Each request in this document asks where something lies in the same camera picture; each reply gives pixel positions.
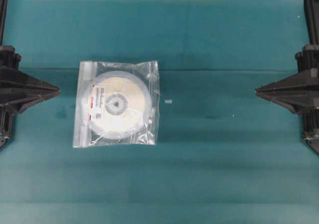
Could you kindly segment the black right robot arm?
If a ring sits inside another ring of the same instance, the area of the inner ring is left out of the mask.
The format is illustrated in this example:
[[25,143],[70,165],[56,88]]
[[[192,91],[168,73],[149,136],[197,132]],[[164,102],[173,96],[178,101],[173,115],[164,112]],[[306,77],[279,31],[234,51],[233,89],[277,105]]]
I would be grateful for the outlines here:
[[255,90],[256,96],[303,118],[303,138],[319,143],[319,46],[306,45],[295,59],[298,72]]

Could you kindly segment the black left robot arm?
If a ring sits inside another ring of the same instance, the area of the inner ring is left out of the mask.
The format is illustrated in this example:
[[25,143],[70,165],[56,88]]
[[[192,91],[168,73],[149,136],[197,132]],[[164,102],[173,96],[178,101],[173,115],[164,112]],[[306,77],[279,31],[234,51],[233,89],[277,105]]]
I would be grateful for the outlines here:
[[0,146],[11,138],[15,115],[28,108],[56,97],[60,89],[36,79],[18,67],[21,56],[13,46],[0,47]]

